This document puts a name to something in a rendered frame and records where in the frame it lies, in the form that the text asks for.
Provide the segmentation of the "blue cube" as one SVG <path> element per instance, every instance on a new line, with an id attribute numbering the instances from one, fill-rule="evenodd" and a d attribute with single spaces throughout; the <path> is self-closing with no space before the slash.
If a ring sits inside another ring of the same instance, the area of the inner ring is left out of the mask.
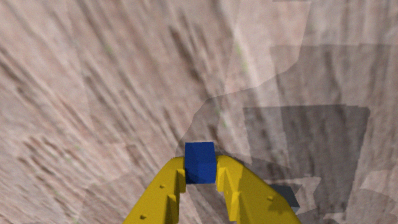
<path id="1" fill-rule="evenodd" d="M 213 142 L 185 143 L 186 184 L 215 183 L 216 156 Z"/>

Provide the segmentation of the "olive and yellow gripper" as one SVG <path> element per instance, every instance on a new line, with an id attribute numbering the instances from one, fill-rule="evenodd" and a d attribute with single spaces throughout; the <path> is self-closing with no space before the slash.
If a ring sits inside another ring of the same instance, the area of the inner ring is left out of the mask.
<path id="1" fill-rule="evenodd" d="M 286 199 L 239 161 L 216 156 L 217 191 L 224 192 L 230 221 L 237 224 L 302 224 Z M 185 157 L 170 159 L 122 224 L 178 224 L 186 192 Z"/>

